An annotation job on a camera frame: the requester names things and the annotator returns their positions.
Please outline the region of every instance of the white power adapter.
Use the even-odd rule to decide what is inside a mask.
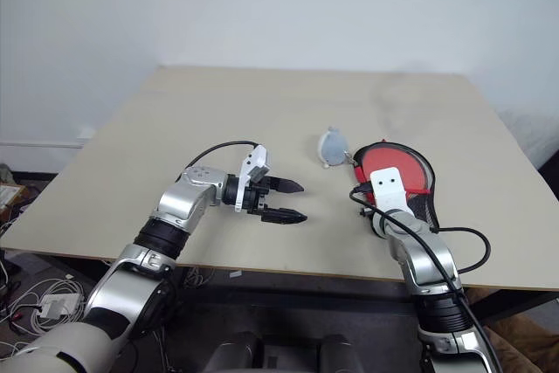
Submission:
[[[68,316],[73,314],[78,307],[81,294],[47,294],[41,300],[41,307],[38,313],[40,318],[60,319],[60,316]]]

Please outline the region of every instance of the table top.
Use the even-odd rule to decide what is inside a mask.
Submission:
[[[399,280],[388,243],[348,198],[352,167],[324,169],[317,158],[328,126],[343,132],[351,151],[386,139],[431,162],[441,226],[470,226],[492,243],[490,260],[461,276],[465,284],[559,289],[559,204],[492,108],[452,74],[160,68],[0,245],[115,258],[193,156],[244,139],[268,149],[270,176],[305,187],[271,192],[269,204],[301,211],[308,221],[266,224],[232,206],[212,207],[178,263]],[[201,163],[238,173],[247,152],[220,149]],[[445,233],[445,241],[458,267],[483,253],[467,233]]]

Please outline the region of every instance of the cardboard box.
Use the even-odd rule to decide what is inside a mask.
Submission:
[[[0,224],[6,223],[13,216],[12,207],[26,199],[26,190],[23,185],[13,183],[0,183]]]

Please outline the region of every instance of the white cable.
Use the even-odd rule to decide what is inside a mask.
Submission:
[[[42,284],[45,284],[47,282],[52,282],[52,281],[54,281],[54,284],[50,285],[40,296],[37,293],[31,291],[35,287],[38,287]],[[14,312],[17,310],[18,305],[21,304],[23,299],[25,299],[29,296],[34,296],[35,301],[30,303],[30,304],[38,306],[47,294],[60,294],[60,293],[76,293],[76,294],[79,294],[80,297],[79,297],[78,306],[76,307],[75,312],[73,314],[62,315],[60,317],[60,319],[56,320],[54,323],[50,323],[53,320],[48,320],[48,319],[44,320],[44,319],[39,318],[39,316],[38,316],[39,311],[37,309],[34,309],[32,314],[31,314],[31,321],[30,321],[31,330],[15,323],[15,322],[13,323],[13,325],[16,328],[24,331],[26,334],[34,335],[34,336],[41,336],[45,332],[49,331],[50,329],[53,329],[54,327],[57,327],[58,325],[61,325],[63,323],[78,321],[81,318],[81,316],[83,315],[85,305],[86,305],[84,290],[83,290],[82,285],[79,282],[73,281],[73,280],[47,279],[47,280],[39,281],[39,283],[30,287],[25,293],[23,293],[21,296],[19,296],[17,299],[15,299],[8,306],[8,309],[9,309],[8,315],[6,317],[4,317],[2,320],[0,320],[0,323],[8,320],[11,316],[14,315]]]
[[[193,266],[188,269],[184,278],[183,286],[187,288],[198,288],[200,286],[203,286],[212,279],[215,271],[215,269],[211,269],[208,275],[204,277],[200,273],[200,269],[197,266]]]
[[[16,217],[10,220],[12,211],[13,209],[10,208],[10,215],[7,218],[8,221],[0,225],[0,238],[8,231],[8,228],[17,221],[17,218],[19,218],[19,214],[18,214]]]
[[[29,345],[28,342],[23,342],[23,341],[18,341],[15,344],[10,344],[9,342],[0,341],[0,344],[4,344],[4,345],[7,345],[8,347],[11,347],[10,355],[7,356],[7,357],[4,357],[4,358],[0,358],[0,362],[3,361],[3,360],[8,360],[10,357],[13,357],[14,354],[16,354],[19,351],[19,349],[17,348],[17,345],[19,345],[19,344]]]
[[[3,263],[2,263],[1,259],[0,259],[0,268],[2,268],[3,276],[6,278],[6,282],[3,284],[3,286],[0,287],[0,291],[2,291],[8,286],[8,283],[10,282],[10,277],[8,276],[8,272],[6,271],[6,267],[3,266]]]

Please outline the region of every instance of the black cable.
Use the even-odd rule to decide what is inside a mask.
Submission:
[[[159,347],[159,355],[161,357],[161,363],[162,363],[162,373],[168,373],[169,369],[167,365],[167,358],[166,358],[165,350],[163,348],[162,338],[159,335],[159,330],[153,331],[153,336],[155,338],[155,342],[157,343],[157,346]]]
[[[167,347],[165,346],[165,339],[163,338],[163,326],[159,329],[159,340],[161,344],[161,351],[164,356],[163,365],[165,366],[165,373],[169,372],[169,356],[167,355]]]
[[[491,243],[489,242],[489,239],[487,239],[486,235],[484,235],[480,231],[476,231],[475,229],[472,229],[471,227],[439,227],[438,229],[433,228],[433,229],[431,229],[431,231],[433,231],[435,233],[439,233],[440,231],[467,231],[469,233],[473,233],[474,235],[476,235],[478,238],[480,238],[483,241],[483,245],[486,248],[486,251],[483,254],[483,257],[481,257],[481,259],[478,262],[476,262],[475,264],[471,264],[470,266],[467,266],[466,268],[459,269],[458,274],[469,273],[473,270],[476,270],[476,269],[480,268],[481,266],[483,266],[487,262],[487,260],[489,259],[489,256],[491,255]]]
[[[8,328],[10,328],[10,330],[17,334],[17,335],[26,335],[28,334],[27,332],[22,332],[19,328],[18,325],[16,324],[16,322],[14,321],[13,317],[15,315],[17,315],[17,311],[21,310],[21,309],[36,309],[36,310],[41,310],[42,307],[40,307],[39,305],[33,305],[33,304],[22,304],[22,305],[17,305],[11,312],[12,314],[10,315],[10,317],[8,318]]]
[[[248,145],[252,146],[253,148],[256,148],[259,145],[258,143],[251,142],[249,140],[236,140],[234,142],[219,143],[219,144],[216,144],[215,146],[212,146],[209,149],[206,149],[200,155],[198,155],[194,159],[192,159],[192,161],[190,161],[190,163],[188,165],[186,165],[186,168],[189,168],[190,166],[193,166],[196,162],[198,162],[200,159],[202,159],[204,156],[208,155],[209,153],[213,152],[214,150],[217,150],[217,149],[220,149],[220,148],[225,148],[227,146],[233,146],[233,145],[236,145],[236,144],[248,144]]]
[[[132,365],[132,369],[130,369],[130,373],[135,373],[138,367],[138,360],[140,359],[140,351],[138,351],[138,347],[133,342],[128,341],[128,344],[130,344],[134,350],[134,364]]]
[[[354,158],[357,159],[357,160],[361,160],[362,155],[364,155],[367,151],[369,151],[371,148],[375,147],[376,145],[382,145],[383,147],[388,146],[388,147],[392,147],[394,149],[402,150],[405,154],[411,156],[416,161],[417,160],[421,161],[421,163],[422,163],[421,170],[424,173],[425,181],[428,180],[427,171],[429,172],[429,174],[432,177],[431,185],[428,185],[428,184],[425,185],[425,188],[429,188],[429,191],[430,191],[429,194],[427,194],[426,201],[427,201],[427,209],[429,211],[429,214],[431,215],[432,224],[435,227],[438,227],[438,218],[437,218],[437,212],[435,211],[435,203],[434,203],[436,177],[435,177],[435,171],[433,170],[433,167],[431,166],[429,161],[425,158],[425,156],[421,155],[418,151],[406,146],[405,144],[395,143],[395,142],[385,142],[385,141],[373,143],[373,144],[370,144],[369,146],[365,146],[364,148],[360,148],[355,153]],[[370,190],[367,190],[366,192],[373,192],[373,190],[372,190],[372,188],[370,188]]]
[[[7,285],[7,291],[5,293],[5,295],[2,297],[2,299],[0,299],[0,317],[4,318],[5,316],[8,316],[8,314],[10,313],[10,299],[11,296],[13,295],[13,293],[19,289],[19,287],[21,286],[21,281],[11,281],[8,283]]]
[[[349,199],[351,199],[352,201],[355,201],[356,203],[359,203],[361,205],[364,205],[365,207],[367,207],[368,209],[373,210],[374,212],[378,213],[379,215],[381,215],[383,218],[385,218],[386,220],[388,220],[389,222],[391,222],[392,224],[395,224],[396,226],[398,226],[400,229],[402,229],[403,231],[405,231],[406,233],[408,233],[412,238],[414,238],[425,250],[425,252],[427,253],[427,255],[429,255],[429,258],[431,259],[433,265],[435,267],[437,267],[438,271],[440,272],[440,274],[442,275],[443,279],[445,280],[446,285],[448,286],[448,288],[454,293],[454,295],[456,296],[458,302],[460,303],[460,306],[462,306],[462,308],[464,308],[464,310],[468,313],[468,316],[470,317],[470,319],[473,322],[473,325],[478,329],[478,332],[481,335],[481,339],[483,340],[483,342],[486,344],[487,349],[489,350],[489,352],[491,353],[491,357],[493,358],[493,362],[495,363],[495,366],[497,367],[497,370],[502,373],[503,369],[500,366],[499,363],[499,358],[497,357],[497,355],[495,354],[495,350],[493,349],[493,346],[491,345],[491,342],[489,341],[489,339],[487,338],[487,335],[485,333],[485,331],[483,330],[483,327],[481,326],[480,322],[478,321],[478,319],[475,317],[475,314],[473,314],[472,309],[469,307],[466,298],[460,293],[460,291],[456,288],[456,286],[454,286],[454,283],[452,283],[451,278],[449,277],[449,275],[446,273],[446,270],[443,268],[443,266],[441,265],[440,261],[437,258],[437,255],[435,255],[435,252],[433,252],[433,250],[427,245],[427,243],[419,236],[417,235],[412,229],[410,229],[408,226],[406,226],[405,224],[403,224],[402,222],[399,222],[398,220],[396,220],[395,218],[393,218],[390,214],[385,213],[382,210],[379,210],[378,208],[376,208],[374,205],[360,200],[357,197],[354,197],[354,194],[356,193],[355,191],[356,189],[352,190],[349,193]]]

